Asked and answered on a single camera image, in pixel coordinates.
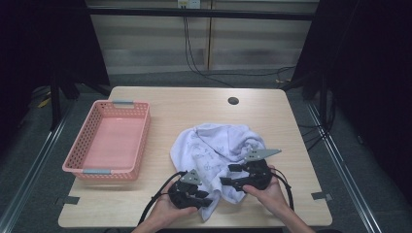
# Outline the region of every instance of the pink plastic basket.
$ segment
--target pink plastic basket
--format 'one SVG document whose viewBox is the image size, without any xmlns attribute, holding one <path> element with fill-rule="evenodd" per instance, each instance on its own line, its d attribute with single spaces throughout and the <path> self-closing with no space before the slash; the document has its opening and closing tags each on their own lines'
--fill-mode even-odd
<svg viewBox="0 0 412 233">
<path fill-rule="evenodd" d="M 63 171 L 83 180 L 136 180 L 150 118 L 148 103 L 94 102 Z"/>
</svg>

